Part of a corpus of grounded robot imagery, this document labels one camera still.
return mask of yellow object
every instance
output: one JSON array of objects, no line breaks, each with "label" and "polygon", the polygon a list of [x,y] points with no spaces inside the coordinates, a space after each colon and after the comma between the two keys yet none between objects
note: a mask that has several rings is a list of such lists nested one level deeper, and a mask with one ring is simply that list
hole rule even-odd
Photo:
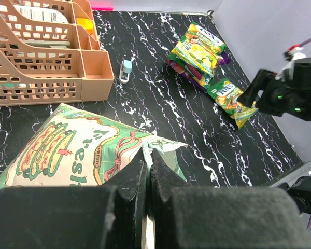
[{"label": "yellow object", "polygon": [[93,34],[93,22],[87,18],[76,18],[77,24],[81,25],[90,35]]}]

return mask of gray wall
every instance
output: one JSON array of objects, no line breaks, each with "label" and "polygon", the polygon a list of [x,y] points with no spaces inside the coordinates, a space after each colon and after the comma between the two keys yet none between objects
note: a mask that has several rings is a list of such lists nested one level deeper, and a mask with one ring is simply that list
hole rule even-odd
[{"label": "gray wall", "polygon": [[91,5],[113,6],[117,11],[207,13],[209,10],[216,10],[222,0],[90,0],[90,2]]},{"label": "gray wall", "polygon": [[[311,0],[223,0],[213,18],[250,80],[260,68],[279,71],[286,65],[282,53],[311,37]],[[311,43],[303,51],[311,57]],[[275,119],[302,160],[310,161],[311,122]]]}]

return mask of white label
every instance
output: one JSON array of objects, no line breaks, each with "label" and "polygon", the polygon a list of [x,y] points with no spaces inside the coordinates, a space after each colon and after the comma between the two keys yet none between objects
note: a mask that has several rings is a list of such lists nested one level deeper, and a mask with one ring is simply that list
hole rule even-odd
[{"label": "white label", "polygon": [[234,89],[235,89],[235,86],[233,84],[228,84],[224,86],[220,91],[217,92],[217,96],[224,97],[228,95]]},{"label": "white label", "polygon": [[214,42],[216,45],[221,46],[223,44],[222,41],[220,41],[217,37],[215,37],[211,32],[207,31],[206,29],[200,27],[199,25],[196,25],[196,28],[201,34],[212,40],[212,42]]}]

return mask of white bottle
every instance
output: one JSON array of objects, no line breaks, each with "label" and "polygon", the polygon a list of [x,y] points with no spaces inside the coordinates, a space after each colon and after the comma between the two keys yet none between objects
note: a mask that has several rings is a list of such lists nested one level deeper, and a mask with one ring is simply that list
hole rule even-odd
[{"label": "white bottle", "polygon": [[24,17],[34,21],[68,23],[67,18],[55,9],[14,5],[15,9]]}]

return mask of marble surface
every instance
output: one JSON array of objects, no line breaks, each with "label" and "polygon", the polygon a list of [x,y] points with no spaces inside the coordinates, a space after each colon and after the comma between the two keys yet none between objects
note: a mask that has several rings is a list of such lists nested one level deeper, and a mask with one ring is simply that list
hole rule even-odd
[{"label": "marble surface", "polygon": [[[262,185],[302,164],[271,116],[257,113],[237,131],[214,101],[165,65],[166,56],[199,22],[219,36],[208,16],[95,12],[102,47],[113,71],[122,58],[133,61],[130,82],[116,79],[107,102],[74,103],[105,117],[189,144],[177,152],[193,185]],[[234,60],[218,70],[239,87],[249,81]],[[57,105],[0,107],[0,172]]]}]

